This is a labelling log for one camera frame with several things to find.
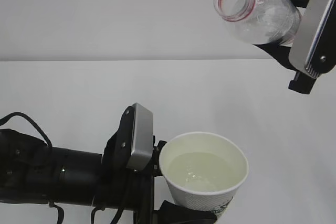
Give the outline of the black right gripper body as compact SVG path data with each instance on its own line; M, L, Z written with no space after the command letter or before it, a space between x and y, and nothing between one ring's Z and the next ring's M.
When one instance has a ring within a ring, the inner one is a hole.
M311 78L297 70L295 77L290 81L288 88L302 94L310 94L316 80L317 78Z

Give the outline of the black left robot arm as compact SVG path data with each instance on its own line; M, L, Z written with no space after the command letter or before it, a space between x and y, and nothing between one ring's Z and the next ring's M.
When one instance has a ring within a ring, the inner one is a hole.
M33 136L1 130L1 202L60 204L130 210L134 223L215 223L209 211L191 210L164 201L154 209L154 179L161 175L159 154L164 142L154 143L150 162L142 171L114 170L116 138L104 153L53 147Z

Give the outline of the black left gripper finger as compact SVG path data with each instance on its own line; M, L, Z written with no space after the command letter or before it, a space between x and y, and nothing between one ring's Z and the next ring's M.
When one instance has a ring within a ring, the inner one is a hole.
M192 210L166 200L154 211L157 224L213 224L216 221L217 216L210 211Z
M167 141L159 140L157 146L154 147L156 156L159 156L163 147L167 144Z

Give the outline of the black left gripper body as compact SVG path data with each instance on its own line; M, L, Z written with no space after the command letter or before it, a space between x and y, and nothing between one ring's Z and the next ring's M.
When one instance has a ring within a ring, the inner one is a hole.
M111 223L118 223L125 210L133 212L133 223L154 223L154 178L161 175L159 156L154 149L150 162L142 171L107 170L101 163L91 222L95 222L97 211L115 208L117 212Z

